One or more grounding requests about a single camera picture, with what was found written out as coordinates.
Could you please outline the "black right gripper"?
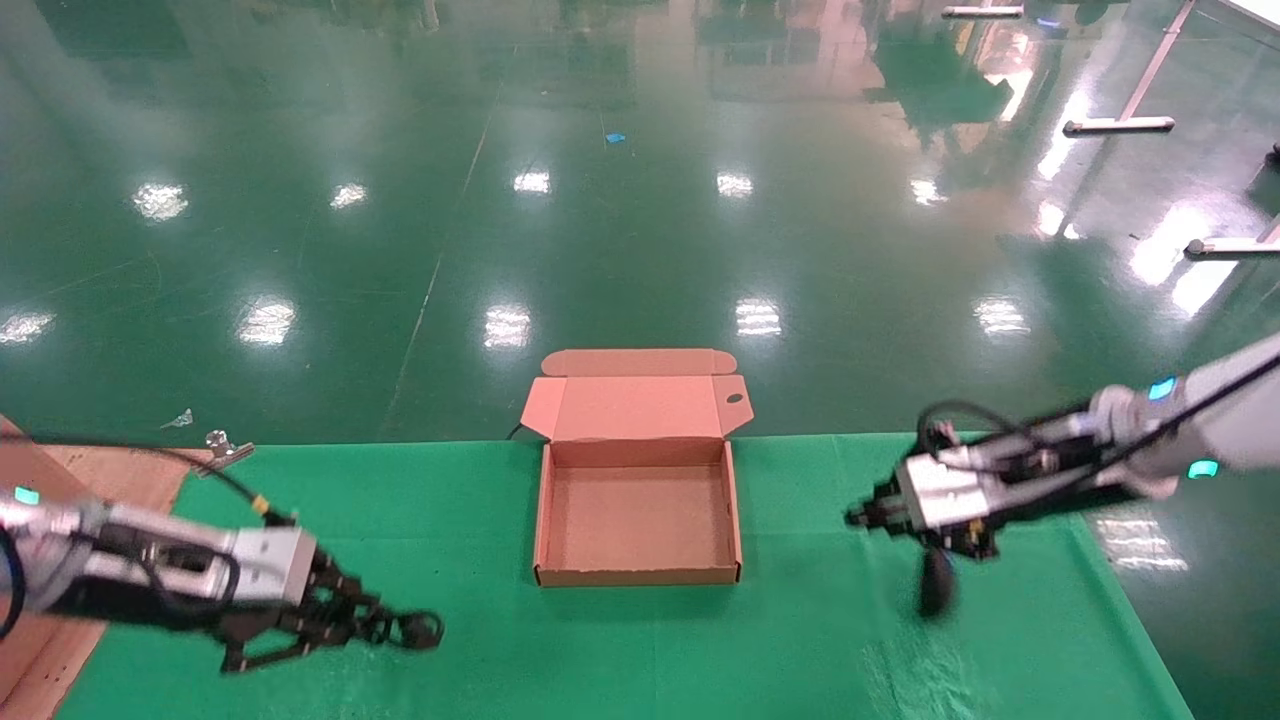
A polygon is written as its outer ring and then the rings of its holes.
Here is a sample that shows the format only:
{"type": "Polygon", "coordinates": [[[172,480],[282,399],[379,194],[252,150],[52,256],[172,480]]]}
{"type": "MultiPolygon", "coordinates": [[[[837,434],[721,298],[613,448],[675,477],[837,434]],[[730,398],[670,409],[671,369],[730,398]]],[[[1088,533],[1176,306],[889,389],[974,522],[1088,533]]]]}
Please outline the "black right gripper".
{"type": "Polygon", "coordinates": [[[888,479],[846,510],[846,525],[908,533],[928,550],[986,561],[998,555],[996,536],[1006,525],[1069,512],[1102,488],[1094,478],[905,478],[901,495],[899,482],[888,479]]]}

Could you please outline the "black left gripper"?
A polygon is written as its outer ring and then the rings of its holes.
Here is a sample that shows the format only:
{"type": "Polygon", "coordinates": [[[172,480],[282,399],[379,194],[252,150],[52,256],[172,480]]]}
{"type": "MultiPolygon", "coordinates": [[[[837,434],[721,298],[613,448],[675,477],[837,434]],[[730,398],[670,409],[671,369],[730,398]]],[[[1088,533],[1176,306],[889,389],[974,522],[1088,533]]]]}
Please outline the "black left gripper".
{"type": "Polygon", "coordinates": [[[255,671],[352,641],[431,651],[445,634],[438,612],[390,609],[329,553],[219,562],[227,568],[225,578],[209,600],[198,600],[198,619],[227,644],[220,674],[255,671]],[[246,653],[244,644],[269,632],[287,634],[293,644],[246,653]]]}

